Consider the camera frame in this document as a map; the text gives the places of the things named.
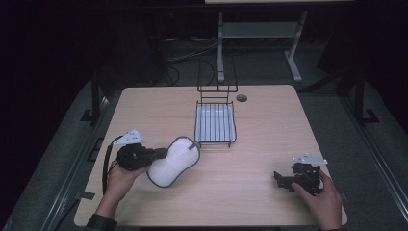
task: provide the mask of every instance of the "small hole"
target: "small hole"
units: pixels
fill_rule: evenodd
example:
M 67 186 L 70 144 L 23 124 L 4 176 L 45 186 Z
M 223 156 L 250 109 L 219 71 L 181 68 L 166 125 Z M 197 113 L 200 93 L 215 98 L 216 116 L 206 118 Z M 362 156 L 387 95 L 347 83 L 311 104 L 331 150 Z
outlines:
M 246 97 L 246 95 L 244 95 L 244 94 L 237 95 L 237 100 L 239 102 L 245 102 L 247 99 L 248 99 L 248 97 Z

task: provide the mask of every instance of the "black wire frame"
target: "black wire frame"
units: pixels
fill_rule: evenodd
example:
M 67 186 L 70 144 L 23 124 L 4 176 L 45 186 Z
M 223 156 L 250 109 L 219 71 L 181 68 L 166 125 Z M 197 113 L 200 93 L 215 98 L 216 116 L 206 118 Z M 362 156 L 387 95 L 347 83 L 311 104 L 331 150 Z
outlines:
M 203 85 L 201 84 L 201 80 L 202 80 L 202 69 L 201 69 L 201 62 L 198 63 L 198 82 L 197 82 L 197 91 L 201 93 L 201 99 L 203 98 L 226 98 L 226 102 L 228 102 L 228 96 L 230 92 L 237 92 L 238 91 L 238 82 L 237 82 L 237 73 L 235 70 L 235 59 L 234 56 L 231 56 L 231 70 L 228 72 L 223 72 L 223 74 L 225 73 L 231 73 L 231 76 L 229 76 L 229 78 L 225 78 L 224 82 L 221 83 L 219 81 L 218 78 L 216 78 L 216 82 L 217 84 L 215 86 L 211 86 L 213 87 L 217 87 L 216 90 L 205 90 L 203 88 Z M 208 93 L 212 93 L 212 92 L 225 92 L 226 93 L 226 97 L 206 97 L 203 96 L 203 92 L 208 92 Z

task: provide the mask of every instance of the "sleeve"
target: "sleeve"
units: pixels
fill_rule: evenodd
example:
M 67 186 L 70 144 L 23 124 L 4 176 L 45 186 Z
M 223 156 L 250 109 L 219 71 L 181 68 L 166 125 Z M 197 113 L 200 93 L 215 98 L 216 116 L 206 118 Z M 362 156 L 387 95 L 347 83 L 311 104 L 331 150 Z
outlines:
M 340 229 L 330 229 L 330 230 L 327 230 L 327 231 L 347 231 L 347 230 L 345 228 L 340 228 Z
M 117 221 L 93 214 L 84 231 L 115 231 Z

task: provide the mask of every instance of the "white oven mitt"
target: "white oven mitt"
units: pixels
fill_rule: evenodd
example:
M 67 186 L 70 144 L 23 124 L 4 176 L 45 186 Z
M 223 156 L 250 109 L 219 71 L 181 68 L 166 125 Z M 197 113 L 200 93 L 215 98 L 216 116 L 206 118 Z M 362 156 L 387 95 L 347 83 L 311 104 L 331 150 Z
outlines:
M 179 137 L 168 148 L 165 159 L 153 162 L 147 176 L 153 184 L 167 188 L 199 159 L 200 150 L 197 144 L 188 137 Z

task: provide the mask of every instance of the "human hand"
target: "human hand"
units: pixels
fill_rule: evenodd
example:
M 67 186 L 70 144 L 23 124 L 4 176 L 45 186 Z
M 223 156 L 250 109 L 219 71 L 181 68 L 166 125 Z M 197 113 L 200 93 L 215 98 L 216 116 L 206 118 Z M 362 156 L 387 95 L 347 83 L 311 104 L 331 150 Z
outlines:
M 117 160 L 112 161 L 108 177 L 108 185 L 105 194 L 96 209 L 96 214 L 114 218 L 117 205 L 126 193 L 130 191 L 138 176 L 144 174 L 150 167 L 143 167 L 134 171 L 126 170 L 117 166 Z
M 317 196 L 310 195 L 296 183 L 292 183 L 292 187 L 309 206 L 310 213 L 322 231 L 342 228 L 342 199 L 331 178 L 322 170 L 319 171 L 319 175 L 324 186 L 323 192 Z

